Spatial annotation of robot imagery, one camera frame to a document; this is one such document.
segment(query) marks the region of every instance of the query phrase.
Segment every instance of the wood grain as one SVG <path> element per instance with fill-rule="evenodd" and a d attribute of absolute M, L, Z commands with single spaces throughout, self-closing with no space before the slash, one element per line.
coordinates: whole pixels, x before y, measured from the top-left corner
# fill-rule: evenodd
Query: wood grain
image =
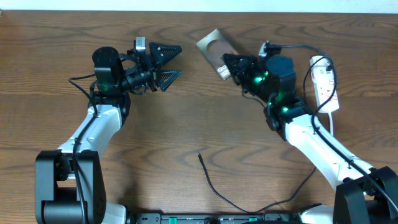
<path fill-rule="evenodd" d="M 183 75 L 166 93 L 132 96 L 130 116 L 101 159 L 108 199 L 135 211 L 237 212 L 208 187 L 198 152 L 216 189 L 246 210 L 290 197 L 313 166 L 269 130 L 256 102 L 208 65 L 195 43 L 214 28 L 245 54 L 256 55 L 265 40 L 329 52 L 339 79 L 336 138 L 374 166 L 398 171 L 396 15 L 6 11 L 0 18 L 0 223 L 35 223 L 35 157 L 66 141 L 86 115 L 85 97 L 67 78 L 92 73 L 97 48 L 123 52 L 137 35 L 181 45 L 168 67 Z M 283 53 L 294 58 L 301 90 L 313 52 Z M 275 209 L 333 201 L 317 172 L 292 203 Z"/>

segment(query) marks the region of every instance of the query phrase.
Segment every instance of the white wall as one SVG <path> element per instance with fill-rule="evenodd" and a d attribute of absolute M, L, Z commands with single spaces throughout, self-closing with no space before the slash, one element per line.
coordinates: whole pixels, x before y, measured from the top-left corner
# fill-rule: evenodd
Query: white wall
<path fill-rule="evenodd" d="M 3 10 L 398 13 L 398 0 L 0 0 L 0 8 Z"/>

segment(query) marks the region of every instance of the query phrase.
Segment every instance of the green connector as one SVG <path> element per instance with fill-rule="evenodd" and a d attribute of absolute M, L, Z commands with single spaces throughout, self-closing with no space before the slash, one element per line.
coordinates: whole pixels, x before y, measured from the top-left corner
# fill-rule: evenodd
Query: green connector
<path fill-rule="evenodd" d="M 177 224 L 177 218 L 169 218 L 169 224 Z"/>

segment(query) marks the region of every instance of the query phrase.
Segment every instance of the power strip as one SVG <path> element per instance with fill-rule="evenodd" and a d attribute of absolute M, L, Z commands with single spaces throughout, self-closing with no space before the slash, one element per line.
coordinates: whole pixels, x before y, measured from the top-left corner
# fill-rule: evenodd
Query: power strip
<path fill-rule="evenodd" d="M 321 59 L 322 56 L 314 56 L 310 60 L 310 65 L 314 64 L 317 60 Z M 335 85 L 334 74 L 332 70 L 328 69 L 330 62 L 324 58 L 317 62 L 311 71 L 311 78 L 315 89 L 315 97 L 317 99 L 317 106 L 319 107 L 324 103 L 333 91 Z M 339 108 L 337 91 L 333 95 L 333 98 L 321 108 L 319 113 L 332 113 Z"/>

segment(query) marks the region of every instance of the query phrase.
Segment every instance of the wooden table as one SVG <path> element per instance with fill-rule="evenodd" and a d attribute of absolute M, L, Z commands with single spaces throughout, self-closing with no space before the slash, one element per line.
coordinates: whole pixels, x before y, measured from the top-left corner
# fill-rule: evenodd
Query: wooden table
<path fill-rule="evenodd" d="M 398 171 L 398 20 L 377 14 L 6 11 L 0 18 L 0 223 L 34 223 L 34 161 L 65 142 L 86 116 L 87 99 L 68 77 L 93 73 L 91 54 L 132 48 L 136 36 L 178 44 L 168 68 L 183 75 L 165 93 L 131 96 L 130 115 L 101 159 L 109 200 L 136 212 L 237 212 L 289 198 L 313 165 L 272 132 L 262 108 L 221 80 L 195 43 L 214 28 L 256 55 L 265 40 L 326 50 L 338 71 L 335 136 L 375 167 Z M 314 52 L 294 58 L 298 93 Z M 88 88 L 92 80 L 79 82 Z M 311 81 L 309 97 L 314 99 Z M 332 205 L 319 173 L 292 203 Z"/>

